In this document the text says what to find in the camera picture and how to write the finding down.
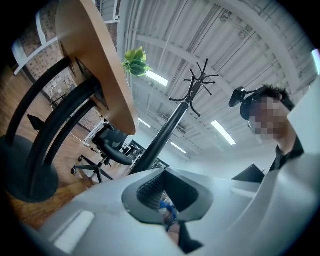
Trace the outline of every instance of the vr headset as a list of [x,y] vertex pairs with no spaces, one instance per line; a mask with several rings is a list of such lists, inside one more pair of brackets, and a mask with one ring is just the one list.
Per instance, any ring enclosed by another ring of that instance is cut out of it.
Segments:
[[239,103],[241,103],[240,115],[242,116],[243,119],[249,120],[250,107],[253,100],[260,98],[263,95],[265,89],[266,88],[263,86],[257,90],[246,91],[244,87],[239,87],[233,91],[233,94],[229,101],[229,107],[233,108]]

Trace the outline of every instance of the black office chair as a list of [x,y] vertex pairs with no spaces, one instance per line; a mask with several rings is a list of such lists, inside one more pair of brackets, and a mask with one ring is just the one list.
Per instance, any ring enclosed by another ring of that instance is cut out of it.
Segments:
[[101,166],[103,164],[109,165],[110,160],[113,160],[122,165],[132,165],[133,160],[119,151],[122,148],[128,135],[118,129],[114,129],[110,124],[105,123],[103,126],[104,127],[100,131],[98,131],[92,139],[92,142],[96,144],[98,150],[101,151],[101,156],[103,158],[102,161],[97,165],[90,159],[81,155],[78,159],[79,162],[85,160],[90,165],[75,165],[71,169],[72,174],[75,174],[77,172],[77,169],[92,170],[97,175],[99,183],[102,183],[101,175],[107,177],[110,180],[113,180],[112,177],[110,177],[105,171],[101,169]]

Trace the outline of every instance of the desk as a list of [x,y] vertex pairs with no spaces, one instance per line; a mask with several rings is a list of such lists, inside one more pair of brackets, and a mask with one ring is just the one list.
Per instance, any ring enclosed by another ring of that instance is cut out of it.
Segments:
[[[56,31],[64,58],[34,83],[17,107],[6,136],[0,138],[5,189],[29,203],[45,201],[56,192],[59,180],[52,162],[73,127],[90,109],[96,107],[113,126],[129,135],[134,135],[138,127],[138,116],[124,70],[93,2],[61,0]],[[16,135],[35,97],[66,68],[69,68],[77,87],[50,114],[34,143]]]

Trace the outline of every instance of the person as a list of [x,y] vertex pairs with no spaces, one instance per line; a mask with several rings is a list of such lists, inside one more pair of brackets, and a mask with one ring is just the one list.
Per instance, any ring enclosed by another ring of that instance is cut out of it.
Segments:
[[241,104],[240,114],[248,127],[263,140],[274,140],[276,158],[269,170],[281,167],[304,153],[299,138],[288,120],[295,105],[284,88],[263,85]]

